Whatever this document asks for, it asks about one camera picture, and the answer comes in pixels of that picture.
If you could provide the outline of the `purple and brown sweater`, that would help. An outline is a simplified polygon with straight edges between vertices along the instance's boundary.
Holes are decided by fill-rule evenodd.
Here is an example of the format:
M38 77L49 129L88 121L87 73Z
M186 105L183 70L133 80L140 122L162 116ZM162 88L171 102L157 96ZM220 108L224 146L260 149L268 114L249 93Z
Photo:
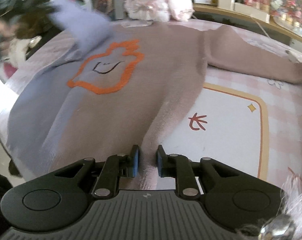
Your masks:
M25 180L139 145L129 186L154 189L155 151L199 97L208 66L302 85L302 63L248 44L228 25L123 27L71 0L52 6L62 33L27 61L26 70L41 70L8 119L7 148Z

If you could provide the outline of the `white wooden bookshelf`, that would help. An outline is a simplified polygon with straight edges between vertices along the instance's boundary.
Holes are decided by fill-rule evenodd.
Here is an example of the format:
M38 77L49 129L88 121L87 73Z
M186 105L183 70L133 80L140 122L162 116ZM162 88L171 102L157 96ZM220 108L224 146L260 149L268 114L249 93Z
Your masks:
M88 5L89 9L93 9L92 1L91 0L84 0L84 2ZM271 19L270 19L269 23L266 23L266 22L262 22L262 21L259 21L259 20L255 20L255 19L253 19L251 17L248 17L246 15L240 15L240 14L232 13L232 12L228 12L228 11L227 12L225 12L225 11L219 11L215 7L208 7L208 6L205 6L203 4L201 4L200 8L197 9L196 5L194 4L193 1L192 1L192 4L193 4L193 13L194 12L205 12L205 13L213 13L213 14L224 15L224 16L228 16L228 17L245 18L246 20L252 20L252 21L256 22L257 24L261 24L261 23L265 23L267 25L276 24L277 28L281 27L281 25L277 24L275 21L273 21Z

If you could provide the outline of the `pink checkered desk mat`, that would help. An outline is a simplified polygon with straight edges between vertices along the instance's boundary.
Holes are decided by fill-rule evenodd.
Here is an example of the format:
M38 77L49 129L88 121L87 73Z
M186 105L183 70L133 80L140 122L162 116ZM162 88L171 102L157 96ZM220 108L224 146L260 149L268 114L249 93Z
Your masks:
M248 44L287 59L267 40L233 29ZM26 70L26 63L0 84L0 139L7 151L10 111L41 70ZM302 172L302 85L208 66L199 97L159 145L192 160L212 157L281 186L288 175Z

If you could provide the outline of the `white pink plush bunny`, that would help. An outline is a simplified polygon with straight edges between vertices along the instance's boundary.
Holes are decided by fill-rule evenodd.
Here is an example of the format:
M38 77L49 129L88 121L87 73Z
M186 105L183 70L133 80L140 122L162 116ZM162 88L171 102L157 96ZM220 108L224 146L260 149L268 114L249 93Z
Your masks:
M129 18L142 21L188 21L193 14L192 0L125 0Z

